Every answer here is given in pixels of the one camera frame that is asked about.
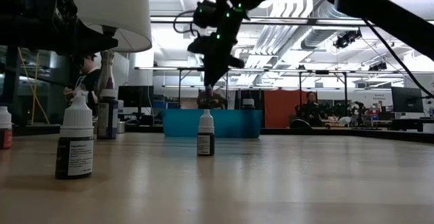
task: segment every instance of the desk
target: desk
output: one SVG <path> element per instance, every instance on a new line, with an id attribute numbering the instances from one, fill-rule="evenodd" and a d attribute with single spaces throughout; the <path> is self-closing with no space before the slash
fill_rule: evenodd
<path id="1" fill-rule="evenodd" d="M 88 179 L 54 178 L 58 136 L 0 151 L 1 224 L 432 223 L 432 145 L 351 136 L 216 139 L 126 133 Z"/>
<path id="2" fill-rule="evenodd" d="M 434 124 L 434 119 L 393 119 L 391 130 L 418 130 L 418 132 L 423 132 L 423 124 Z"/>

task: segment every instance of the white lamp shade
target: white lamp shade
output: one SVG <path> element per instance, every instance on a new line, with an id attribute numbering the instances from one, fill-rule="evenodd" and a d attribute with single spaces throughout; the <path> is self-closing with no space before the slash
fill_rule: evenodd
<path id="1" fill-rule="evenodd" d="M 101 25 L 116 27 L 115 52 L 142 52 L 152 48 L 149 0 L 74 0 L 78 17 L 102 33 Z"/>

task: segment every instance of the blue container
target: blue container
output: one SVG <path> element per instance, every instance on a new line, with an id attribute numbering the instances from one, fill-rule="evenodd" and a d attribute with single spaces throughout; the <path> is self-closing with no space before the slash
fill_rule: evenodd
<path id="1" fill-rule="evenodd" d="M 203 109 L 166 109 L 163 113 L 165 136 L 196 137 Z M 217 138 L 258 138 L 262 111 L 211 110 Z"/>

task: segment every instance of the computer monitor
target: computer monitor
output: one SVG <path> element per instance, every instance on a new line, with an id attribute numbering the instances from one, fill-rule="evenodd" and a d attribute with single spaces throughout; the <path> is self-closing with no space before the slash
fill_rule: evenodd
<path id="1" fill-rule="evenodd" d="M 419 88 L 392 87 L 393 111 L 423 113 L 422 91 Z"/>
<path id="2" fill-rule="evenodd" d="M 119 86 L 118 99 L 123 100 L 125 108 L 152 107 L 153 86 Z"/>

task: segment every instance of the yellow cable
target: yellow cable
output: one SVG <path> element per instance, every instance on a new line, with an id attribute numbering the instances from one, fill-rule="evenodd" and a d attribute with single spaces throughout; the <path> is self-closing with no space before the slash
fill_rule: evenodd
<path id="1" fill-rule="evenodd" d="M 39 66 L 39 52 L 36 54 L 35 93 L 33 94 L 32 126 L 35 120 L 35 100 L 36 100 L 36 94 L 38 89 L 38 66 Z"/>
<path id="2" fill-rule="evenodd" d="M 45 111 L 43 110 L 43 107 L 42 107 L 41 103 L 39 102 L 38 97 L 36 96 L 35 90 L 33 89 L 32 83 L 30 82 L 30 78 L 28 77 L 27 67 L 26 67 L 26 64 L 24 63 L 24 59 L 22 58 L 22 55 L 21 55 L 21 49 L 20 49 L 20 48 L 18 48 L 18 54 L 20 55 L 21 63 L 22 63 L 22 66 L 24 67 L 24 72 L 26 73 L 27 81 L 28 81 L 28 83 L 30 84 L 30 88 L 32 89 L 33 96 L 35 96 L 35 98 L 36 98 L 36 102 L 38 103 L 39 108 L 41 108 L 42 113 L 43 113 L 43 116 L 45 117 L 45 120 L 47 121 L 47 124 L 49 125 L 49 124 L 50 124 L 50 121 L 48 120 L 48 117 L 47 117 L 47 115 L 45 114 Z"/>

